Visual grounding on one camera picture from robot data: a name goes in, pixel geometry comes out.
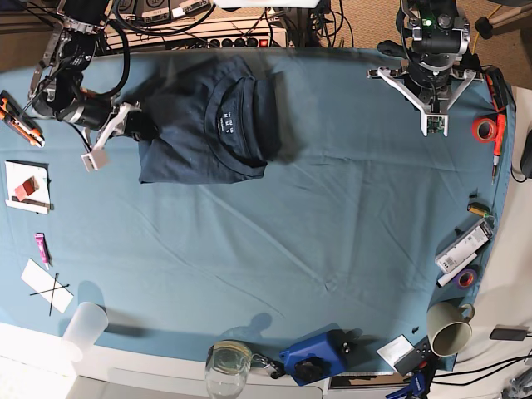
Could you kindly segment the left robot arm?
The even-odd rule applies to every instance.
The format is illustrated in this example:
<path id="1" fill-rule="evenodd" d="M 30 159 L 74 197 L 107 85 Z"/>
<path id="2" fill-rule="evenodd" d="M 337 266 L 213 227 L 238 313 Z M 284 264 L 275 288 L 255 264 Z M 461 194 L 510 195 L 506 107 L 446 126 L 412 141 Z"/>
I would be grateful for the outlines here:
<path id="1" fill-rule="evenodd" d="M 443 126 L 461 93 L 484 80 L 469 49 L 470 22 L 455 1 L 401 1 L 396 28 L 401 41 L 380 42 L 377 50 L 403 63 L 370 69 L 367 78 L 399 91 L 427 125 Z"/>

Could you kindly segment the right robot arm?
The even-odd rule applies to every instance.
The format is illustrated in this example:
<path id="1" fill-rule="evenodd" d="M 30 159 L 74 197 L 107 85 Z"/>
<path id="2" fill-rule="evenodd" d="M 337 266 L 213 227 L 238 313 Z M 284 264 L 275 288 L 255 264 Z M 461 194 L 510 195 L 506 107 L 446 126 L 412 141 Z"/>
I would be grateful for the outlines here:
<path id="1" fill-rule="evenodd" d="M 111 18 L 117 1 L 60 1 L 59 17 L 42 59 L 34 71 L 27 105 L 44 119 L 67 123 L 91 152 L 115 136 L 137 142 L 154 140 L 159 129 L 140 104 L 116 102 L 131 70 L 131 52 L 121 24 Z M 81 87 L 83 72 L 96 55 L 98 42 L 110 26 L 121 39 L 121 79 L 109 91 Z"/>

